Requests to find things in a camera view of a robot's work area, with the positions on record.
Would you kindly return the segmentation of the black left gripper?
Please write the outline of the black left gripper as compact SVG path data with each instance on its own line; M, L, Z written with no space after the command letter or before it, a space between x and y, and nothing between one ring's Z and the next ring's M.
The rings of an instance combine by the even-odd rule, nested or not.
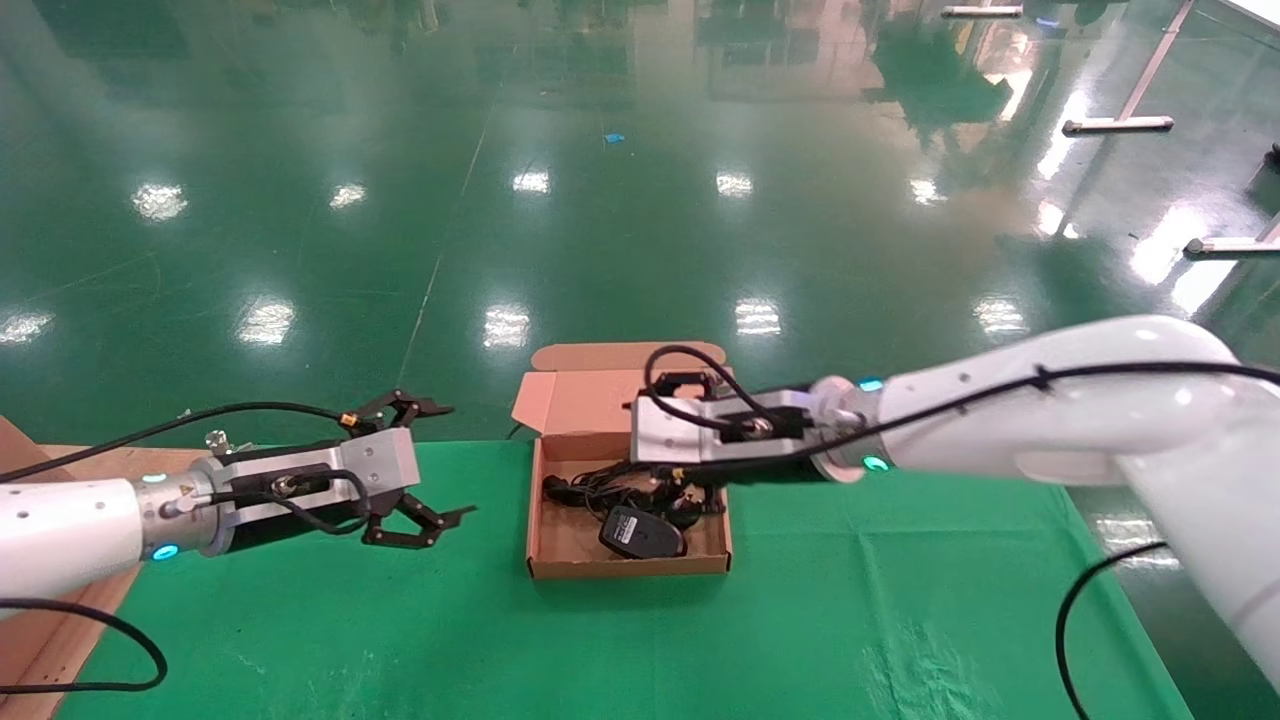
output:
M388 429L411 428L420 419L444 416L453 411L453 406L436 404L430 397L392 389L349 413L349 434L370 436ZM436 511L410 492L394 489L374 495L369 515L358 514L356 501L310 509L308 512L321 524L338 529L339 537L364 532L362 543L366 546L429 550L476 510L476 506L470 505ZM325 532L285 510L275 516L234 527L225 553L256 550L310 534L325 536Z

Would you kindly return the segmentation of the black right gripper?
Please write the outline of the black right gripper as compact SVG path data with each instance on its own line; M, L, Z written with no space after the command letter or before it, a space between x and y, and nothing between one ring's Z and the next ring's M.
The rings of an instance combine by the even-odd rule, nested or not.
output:
M724 383L713 370L668 370L652 382L652 395L660 398L724 397ZM753 457L701 464L698 483L685 474L653 475L653 507L664 516L721 515L727 501L718 487L820 484L828 479L809 456Z

